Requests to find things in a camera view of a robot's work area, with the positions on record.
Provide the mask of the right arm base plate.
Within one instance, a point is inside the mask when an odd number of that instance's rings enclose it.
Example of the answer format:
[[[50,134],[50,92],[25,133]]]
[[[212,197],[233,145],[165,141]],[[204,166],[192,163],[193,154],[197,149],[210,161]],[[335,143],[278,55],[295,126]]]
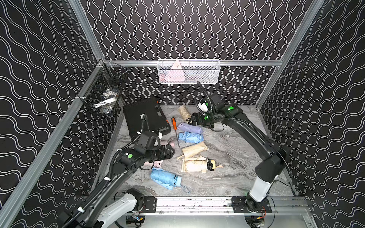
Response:
[[[268,200],[265,198],[262,202],[256,202],[255,200],[246,197],[232,197],[232,208],[234,213],[272,213],[272,207]]]

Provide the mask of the beige umbrella with wooden handle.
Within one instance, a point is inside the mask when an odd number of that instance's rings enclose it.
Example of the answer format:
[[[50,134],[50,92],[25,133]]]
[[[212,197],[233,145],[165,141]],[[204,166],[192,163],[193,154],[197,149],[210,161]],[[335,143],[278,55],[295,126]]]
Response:
[[[182,173],[206,173],[208,171],[215,171],[217,168],[223,168],[222,165],[217,165],[215,160],[197,157],[197,158],[184,158],[182,160]]]

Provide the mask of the pink umbrella sleeve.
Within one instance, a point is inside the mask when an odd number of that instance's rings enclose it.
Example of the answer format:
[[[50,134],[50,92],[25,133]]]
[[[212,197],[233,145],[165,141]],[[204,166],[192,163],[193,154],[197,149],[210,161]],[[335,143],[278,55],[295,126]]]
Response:
[[[143,165],[143,169],[150,169],[152,166],[154,168],[162,168],[162,163],[163,161],[153,161],[153,162],[148,162],[146,161]]]

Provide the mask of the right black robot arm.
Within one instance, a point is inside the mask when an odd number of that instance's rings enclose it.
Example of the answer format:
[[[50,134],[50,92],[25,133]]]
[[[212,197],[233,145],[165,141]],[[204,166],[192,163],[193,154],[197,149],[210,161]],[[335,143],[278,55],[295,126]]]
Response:
[[[222,123],[235,130],[256,151],[262,162],[255,167],[256,179],[247,195],[247,202],[261,203],[270,188],[286,167],[287,151],[265,135],[236,104],[224,104],[218,95],[195,98],[199,110],[189,124],[214,129],[215,123]]]

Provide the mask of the light blue umbrella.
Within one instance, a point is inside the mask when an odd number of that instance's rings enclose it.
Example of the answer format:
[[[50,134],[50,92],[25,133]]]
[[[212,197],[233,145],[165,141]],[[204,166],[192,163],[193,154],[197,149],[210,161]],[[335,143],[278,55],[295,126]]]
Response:
[[[190,193],[190,189],[182,185],[182,177],[174,173],[165,171],[161,168],[153,168],[150,173],[151,179],[157,184],[172,190],[174,188],[182,188],[186,193]]]

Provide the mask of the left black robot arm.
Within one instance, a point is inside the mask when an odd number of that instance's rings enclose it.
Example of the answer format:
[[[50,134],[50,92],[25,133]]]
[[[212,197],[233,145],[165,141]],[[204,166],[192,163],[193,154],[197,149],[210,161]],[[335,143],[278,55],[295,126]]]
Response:
[[[63,228],[107,228],[128,212],[139,213],[145,208],[143,196],[135,190],[110,203],[117,190],[146,162],[173,158],[175,149],[162,145],[155,131],[143,131],[136,139],[113,156],[107,175],[76,209],[58,219]]]

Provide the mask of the pink sleeved umbrella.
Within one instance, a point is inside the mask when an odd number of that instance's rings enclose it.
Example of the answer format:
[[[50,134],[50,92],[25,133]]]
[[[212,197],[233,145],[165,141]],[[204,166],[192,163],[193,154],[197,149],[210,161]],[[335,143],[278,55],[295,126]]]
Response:
[[[177,146],[178,144],[174,141],[173,138],[170,138],[168,140],[161,140],[160,142],[161,145],[171,145],[172,147]]]

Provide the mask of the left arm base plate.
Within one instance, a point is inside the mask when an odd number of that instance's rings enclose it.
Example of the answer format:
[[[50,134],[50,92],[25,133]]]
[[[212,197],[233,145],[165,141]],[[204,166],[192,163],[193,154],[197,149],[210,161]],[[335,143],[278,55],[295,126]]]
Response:
[[[157,207],[157,198],[145,196],[136,200],[135,207],[131,210],[133,213],[155,213]]]

